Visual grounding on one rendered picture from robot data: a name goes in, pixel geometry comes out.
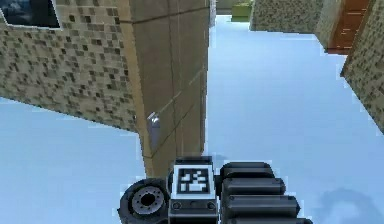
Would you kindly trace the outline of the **tan room door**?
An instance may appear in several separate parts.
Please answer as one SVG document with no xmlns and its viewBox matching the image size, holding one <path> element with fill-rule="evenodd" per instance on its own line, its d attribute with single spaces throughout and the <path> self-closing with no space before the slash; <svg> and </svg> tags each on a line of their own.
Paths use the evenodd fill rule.
<svg viewBox="0 0 384 224">
<path fill-rule="evenodd" d="M 145 174 L 204 151 L 210 0 L 118 0 Z M 147 117 L 160 116 L 152 151 Z"/>
</svg>

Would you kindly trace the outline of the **orange brown room door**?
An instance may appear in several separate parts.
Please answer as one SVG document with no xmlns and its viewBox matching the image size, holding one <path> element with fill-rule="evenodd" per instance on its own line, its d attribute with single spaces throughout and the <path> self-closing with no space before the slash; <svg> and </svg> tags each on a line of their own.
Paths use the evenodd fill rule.
<svg viewBox="0 0 384 224">
<path fill-rule="evenodd" d="M 341 0 L 326 52 L 347 55 L 352 49 L 370 0 Z"/>
</svg>

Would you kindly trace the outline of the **green cabinet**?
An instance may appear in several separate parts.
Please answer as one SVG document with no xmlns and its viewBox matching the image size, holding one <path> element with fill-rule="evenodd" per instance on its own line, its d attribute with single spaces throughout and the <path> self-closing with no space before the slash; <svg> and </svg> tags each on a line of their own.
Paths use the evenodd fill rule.
<svg viewBox="0 0 384 224">
<path fill-rule="evenodd" d="M 231 9 L 232 22 L 248 22 L 252 10 L 251 2 L 236 3 Z"/>
</svg>

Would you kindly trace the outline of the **white framed dark window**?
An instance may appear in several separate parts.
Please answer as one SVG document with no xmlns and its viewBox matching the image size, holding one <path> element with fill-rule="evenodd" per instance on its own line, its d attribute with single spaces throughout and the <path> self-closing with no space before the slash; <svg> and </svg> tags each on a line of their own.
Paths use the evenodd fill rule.
<svg viewBox="0 0 384 224">
<path fill-rule="evenodd" d="M 8 26 L 60 29 L 55 0 L 0 0 L 0 14 Z"/>
</svg>

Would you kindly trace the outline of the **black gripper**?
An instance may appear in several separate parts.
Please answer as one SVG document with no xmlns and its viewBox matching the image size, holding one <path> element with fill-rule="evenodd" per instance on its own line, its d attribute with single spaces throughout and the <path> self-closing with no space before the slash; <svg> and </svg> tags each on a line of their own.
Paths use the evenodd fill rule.
<svg viewBox="0 0 384 224">
<path fill-rule="evenodd" d="M 167 224 L 168 202 L 166 181 L 147 178 L 128 187 L 117 213 L 121 224 Z"/>
</svg>

